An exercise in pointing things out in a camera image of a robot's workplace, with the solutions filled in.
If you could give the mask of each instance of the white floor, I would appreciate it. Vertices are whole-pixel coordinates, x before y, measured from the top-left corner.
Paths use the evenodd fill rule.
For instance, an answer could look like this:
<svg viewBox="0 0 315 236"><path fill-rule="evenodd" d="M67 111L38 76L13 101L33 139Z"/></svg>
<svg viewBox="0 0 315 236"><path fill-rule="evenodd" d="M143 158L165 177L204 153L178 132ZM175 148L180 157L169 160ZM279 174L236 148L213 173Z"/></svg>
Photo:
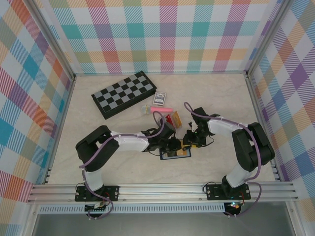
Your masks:
<svg viewBox="0 0 315 236"><path fill-rule="evenodd" d="M152 104L153 97L105 120L91 94L124 78L119 76L78 77L67 113L49 184L82 182L82 162L75 145L100 125L122 133L135 133L157 127L151 115L140 108ZM202 106L208 114L251 123L256 121L252 102L243 75L149 75L158 91L167 93L165 107L177 110L183 127L177 130L182 138L189 129L190 113L183 103L193 108ZM149 153L116 152L102 168L104 183L192 183L221 182L237 163L232 139L215 135L209 147L192 149L192 157L160 161ZM262 167L257 181L274 181L270 164Z"/></svg>

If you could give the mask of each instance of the gray floor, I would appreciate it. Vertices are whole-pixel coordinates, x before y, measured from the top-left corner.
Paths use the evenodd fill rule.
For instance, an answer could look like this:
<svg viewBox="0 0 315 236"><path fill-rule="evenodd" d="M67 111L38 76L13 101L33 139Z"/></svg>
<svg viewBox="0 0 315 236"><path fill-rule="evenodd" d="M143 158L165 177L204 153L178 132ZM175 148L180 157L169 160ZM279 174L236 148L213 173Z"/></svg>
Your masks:
<svg viewBox="0 0 315 236"><path fill-rule="evenodd" d="M33 236L293 236L285 203L259 203L248 214L112 214L89 221L77 214L40 215Z"/></svg>

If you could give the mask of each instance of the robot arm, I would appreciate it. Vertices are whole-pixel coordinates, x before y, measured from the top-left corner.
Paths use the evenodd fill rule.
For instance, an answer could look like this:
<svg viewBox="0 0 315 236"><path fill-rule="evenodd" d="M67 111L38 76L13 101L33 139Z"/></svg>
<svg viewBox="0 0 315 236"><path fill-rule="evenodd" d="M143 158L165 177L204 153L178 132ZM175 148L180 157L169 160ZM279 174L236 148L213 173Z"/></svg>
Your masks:
<svg viewBox="0 0 315 236"><path fill-rule="evenodd" d="M111 139L105 148L102 148L95 159L85 167L85 178L90 189L96 191L103 186L101 178L101 168L106 164L109 158L116 151L154 151L157 148L163 152L176 151L181 148L181 142L175 137L170 138L175 133L175 128L170 123L165 123L161 133L153 138L144 138L152 136L160 131L152 128L147 131L141 131L133 136L118 136ZM76 145L76 150L80 160L85 164L98 150L97 142L103 144L108 138L119 135L111 131L107 126L102 125L91 134L86 136Z"/></svg>
<svg viewBox="0 0 315 236"><path fill-rule="evenodd" d="M194 112L208 116L201 107L195 109ZM213 114L211 117L220 118L218 114ZM232 172L223 177L221 187L227 198L239 192L239 187L258 167L257 153L247 131L223 120L200 118L195 115L192 115L191 127L192 131L188 130L184 137L184 145L193 144L202 147L206 143L206 137L215 134L233 139L238 163ZM258 144L261 165L267 164L275 157L275 153L265 132L257 122L247 125L247 128L252 132Z"/></svg>

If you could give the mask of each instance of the checkered board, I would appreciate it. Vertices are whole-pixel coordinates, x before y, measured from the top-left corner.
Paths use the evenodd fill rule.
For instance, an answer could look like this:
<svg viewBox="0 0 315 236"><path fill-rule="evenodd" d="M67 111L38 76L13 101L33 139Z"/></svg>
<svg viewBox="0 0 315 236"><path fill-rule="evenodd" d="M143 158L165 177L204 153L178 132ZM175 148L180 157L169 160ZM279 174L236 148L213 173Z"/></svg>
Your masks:
<svg viewBox="0 0 315 236"><path fill-rule="evenodd" d="M140 71L97 93L92 98L105 119L154 95L157 87Z"/></svg>

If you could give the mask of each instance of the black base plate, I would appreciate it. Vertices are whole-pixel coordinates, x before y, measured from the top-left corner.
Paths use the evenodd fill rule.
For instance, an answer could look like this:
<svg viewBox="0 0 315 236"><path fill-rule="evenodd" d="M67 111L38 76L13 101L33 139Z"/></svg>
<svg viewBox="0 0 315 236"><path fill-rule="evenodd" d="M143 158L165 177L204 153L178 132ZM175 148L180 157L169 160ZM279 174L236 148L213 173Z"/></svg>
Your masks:
<svg viewBox="0 0 315 236"><path fill-rule="evenodd" d="M109 198L111 201L118 201L119 196L119 186L103 186L95 193ZM85 186L78 186L76 189L76 194L74 198L75 202L101 202L103 199L94 196L89 190L86 189Z"/></svg>
<svg viewBox="0 0 315 236"><path fill-rule="evenodd" d="M227 198L220 184L207 184L205 187L208 200L242 200L243 196L241 192L244 194L244 200L249 200L251 199L251 193L249 190L250 189L248 185L243 184L243 186L240 188L240 192L236 193L231 198Z"/></svg>

